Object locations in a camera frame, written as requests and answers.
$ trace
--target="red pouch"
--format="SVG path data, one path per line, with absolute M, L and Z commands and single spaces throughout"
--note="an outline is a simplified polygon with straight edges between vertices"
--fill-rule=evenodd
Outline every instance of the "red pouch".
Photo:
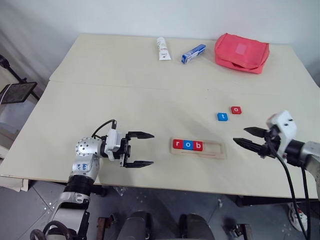
M 218 65 L 260 74 L 269 56 L 269 43 L 226 33 L 216 41 L 214 52 Z

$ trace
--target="white tube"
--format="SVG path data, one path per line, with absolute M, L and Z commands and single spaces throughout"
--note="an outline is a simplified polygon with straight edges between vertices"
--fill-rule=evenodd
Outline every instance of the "white tube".
M 159 51 L 159 60 L 171 60 L 166 41 L 162 36 L 157 38 L 156 44 Z

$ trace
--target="white wall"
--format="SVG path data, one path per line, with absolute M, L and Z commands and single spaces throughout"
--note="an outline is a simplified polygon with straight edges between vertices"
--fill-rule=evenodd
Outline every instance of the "white wall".
M 319 11 L 319 0 L 0 0 L 0 53 L 45 86 L 81 32 L 196 39 L 228 32 L 292 45 L 320 83 Z

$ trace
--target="red bag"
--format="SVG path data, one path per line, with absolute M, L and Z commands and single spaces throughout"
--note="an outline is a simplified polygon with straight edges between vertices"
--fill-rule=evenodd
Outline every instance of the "red bag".
M 226 33 L 216 41 L 214 52 L 218 65 L 260 74 L 269 56 L 269 43 Z

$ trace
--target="toothpaste tube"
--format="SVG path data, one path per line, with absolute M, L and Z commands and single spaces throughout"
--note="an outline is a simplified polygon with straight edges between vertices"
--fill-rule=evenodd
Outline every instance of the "toothpaste tube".
M 205 51 L 205 49 L 206 49 L 206 45 L 204 44 L 200 44 L 199 46 L 196 46 L 194 49 L 182 55 L 181 62 L 183 64 L 186 64 L 191 59 L 194 59 L 196 56 L 202 54 Z
M 159 60 L 171 60 L 166 41 L 162 36 L 157 38 L 156 44 L 158 45 Z

